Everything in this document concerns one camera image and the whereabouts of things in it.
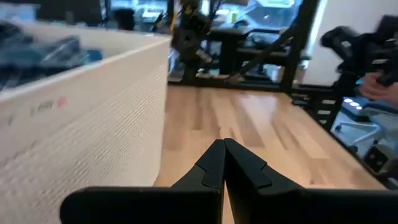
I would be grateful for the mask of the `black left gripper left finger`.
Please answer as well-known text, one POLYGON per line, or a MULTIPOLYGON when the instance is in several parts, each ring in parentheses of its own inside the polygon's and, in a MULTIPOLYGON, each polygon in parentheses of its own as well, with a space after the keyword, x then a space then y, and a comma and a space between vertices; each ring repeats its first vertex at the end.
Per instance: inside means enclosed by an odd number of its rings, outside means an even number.
POLYGON ((62 224, 221 224, 224 142, 217 139, 171 187, 87 187, 60 206, 62 224))

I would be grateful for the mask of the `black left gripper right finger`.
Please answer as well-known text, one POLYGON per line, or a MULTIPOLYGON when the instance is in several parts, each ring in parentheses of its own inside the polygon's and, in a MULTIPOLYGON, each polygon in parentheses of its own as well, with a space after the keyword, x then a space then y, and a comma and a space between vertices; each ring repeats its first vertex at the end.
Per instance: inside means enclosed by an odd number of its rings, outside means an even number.
POLYGON ((235 224, 398 224, 398 191, 308 189, 225 139, 235 224))

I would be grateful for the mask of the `white perforated laundry basket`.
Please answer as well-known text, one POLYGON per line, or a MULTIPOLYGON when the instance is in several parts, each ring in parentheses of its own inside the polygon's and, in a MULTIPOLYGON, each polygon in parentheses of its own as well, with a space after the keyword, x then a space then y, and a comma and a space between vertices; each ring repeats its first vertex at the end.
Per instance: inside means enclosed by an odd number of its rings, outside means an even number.
POLYGON ((23 23, 45 44, 68 36, 103 58, 0 91, 0 224, 60 224, 70 193, 151 186, 160 170, 170 38, 23 23))

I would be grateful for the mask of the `blue plaid shirt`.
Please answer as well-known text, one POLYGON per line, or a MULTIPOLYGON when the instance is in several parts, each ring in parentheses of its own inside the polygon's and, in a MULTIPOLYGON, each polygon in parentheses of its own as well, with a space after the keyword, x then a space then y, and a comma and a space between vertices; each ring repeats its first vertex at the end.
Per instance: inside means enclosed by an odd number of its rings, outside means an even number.
POLYGON ((82 47, 75 35, 42 42, 19 26, 0 21, 0 91, 102 59, 102 50, 82 47))

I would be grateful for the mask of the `person's hand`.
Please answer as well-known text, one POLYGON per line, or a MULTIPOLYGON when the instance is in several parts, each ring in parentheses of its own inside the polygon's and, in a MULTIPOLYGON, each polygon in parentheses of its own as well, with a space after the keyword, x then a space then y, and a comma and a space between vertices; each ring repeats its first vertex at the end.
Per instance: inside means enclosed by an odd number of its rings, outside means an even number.
POLYGON ((389 87, 383 86, 376 81, 381 75, 379 72, 367 73, 359 88, 360 94, 370 100, 385 101, 398 108, 398 82, 389 87))

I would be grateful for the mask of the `black metal table frame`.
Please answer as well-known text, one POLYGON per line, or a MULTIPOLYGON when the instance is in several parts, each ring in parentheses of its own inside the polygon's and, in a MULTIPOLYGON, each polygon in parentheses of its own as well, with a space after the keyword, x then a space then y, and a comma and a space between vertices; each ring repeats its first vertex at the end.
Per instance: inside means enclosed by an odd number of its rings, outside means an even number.
MULTIPOLYGON (((232 73, 221 74, 218 68, 205 70, 201 67, 197 72, 197 79, 194 84, 183 83, 181 85, 232 88, 242 90, 264 90, 271 92, 285 93, 293 97, 293 105, 301 107, 312 119, 314 119, 323 129, 329 130, 332 122, 335 120, 340 104, 344 96, 353 93, 355 77, 361 73, 357 66, 358 60, 353 56, 343 52, 342 47, 336 50, 343 57, 343 63, 339 65, 341 72, 340 79, 334 82, 332 86, 317 87, 314 85, 293 86, 293 75, 302 61, 302 52, 305 48, 305 42, 308 40, 310 24, 315 17, 315 11, 320 0, 303 0, 300 5, 298 16, 291 26, 294 27, 292 39, 292 50, 289 51, 288 63, 284 67, 282 80, 279 83, 273 83, 270 80, 252 81, 247 78, 249 67, 254 62, 243 62, 240 69, 233 69, 232 73)), ((221 42, 209 41, 207 38, 201 43, 201 46, 212 56, 216 58, 221 52, 221 42)))

